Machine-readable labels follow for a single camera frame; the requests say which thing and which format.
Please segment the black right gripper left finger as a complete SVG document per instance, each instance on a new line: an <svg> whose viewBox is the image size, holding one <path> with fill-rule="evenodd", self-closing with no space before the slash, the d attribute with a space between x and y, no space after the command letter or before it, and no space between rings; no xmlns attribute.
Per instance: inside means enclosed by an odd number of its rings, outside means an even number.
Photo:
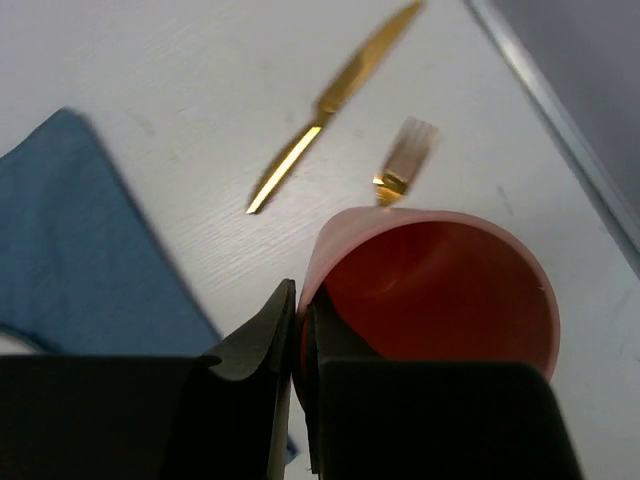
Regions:
<svg viewBox="0 0 640 480"><path fill-rule="evenodd" d="M233 479L284 477L295 300L295 282L282 280L258 313L202 356L221 402L214 453Z"/></svg>

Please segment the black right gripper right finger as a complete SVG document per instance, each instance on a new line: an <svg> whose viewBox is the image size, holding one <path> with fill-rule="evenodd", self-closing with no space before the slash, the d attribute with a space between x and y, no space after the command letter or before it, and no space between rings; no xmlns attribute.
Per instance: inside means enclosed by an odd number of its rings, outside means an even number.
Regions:
<svg viewBox="0 0 640 480"><path fill-rule="evenodd" d="M382 357L337 312L326 288L306 318L307 424L318 475L385 475Z"/></svg>

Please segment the pink plastic cup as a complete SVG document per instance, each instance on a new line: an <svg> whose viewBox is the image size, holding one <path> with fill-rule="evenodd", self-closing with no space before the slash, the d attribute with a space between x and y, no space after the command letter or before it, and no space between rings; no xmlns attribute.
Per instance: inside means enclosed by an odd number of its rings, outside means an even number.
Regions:
<svg viewBox="0 0 640 480"><path fill-rule="evenodd" d="M511 361L554 374L560 314L534 254L498 225L444 210L356 207L320 229L297 310L314 297L389 360Z"/></svg>

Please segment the blue cloth napkin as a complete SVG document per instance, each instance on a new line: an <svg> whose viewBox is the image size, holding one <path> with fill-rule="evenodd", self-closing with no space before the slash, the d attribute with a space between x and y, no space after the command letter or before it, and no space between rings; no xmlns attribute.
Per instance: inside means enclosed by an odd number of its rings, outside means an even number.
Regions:
<svg viewBox="0 0 640 480"><path fill-rule="evenodd" d="M101 142L62 109L1 160L5 479L233 479L214 453L221 337Z"/></svg>

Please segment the gold fork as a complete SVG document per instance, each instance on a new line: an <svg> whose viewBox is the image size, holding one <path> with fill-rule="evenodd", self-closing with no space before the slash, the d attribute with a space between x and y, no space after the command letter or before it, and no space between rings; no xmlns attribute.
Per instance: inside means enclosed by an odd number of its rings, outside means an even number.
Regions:
<svg viewBox="0 0 640 480"><path fill-rule="evenodd" d="M414 117L406 119L372 181L379 207L390 207L409 193L435 149L437 136L436 126Z"/></svg>

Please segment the gold knife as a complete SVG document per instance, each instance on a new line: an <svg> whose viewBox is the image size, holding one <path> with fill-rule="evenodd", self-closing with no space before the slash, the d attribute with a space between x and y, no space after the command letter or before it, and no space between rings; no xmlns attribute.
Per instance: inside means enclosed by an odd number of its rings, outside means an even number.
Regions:
<svg viewBox="0 0 640 480"><path fill-rule="evenodd" d="M413 1L398 9L355 50L315 102L309 123L283 146L265 169L247 203L248 215L256 215L264 209L298 160L373 75L424 6L423 1Z"/></svg>

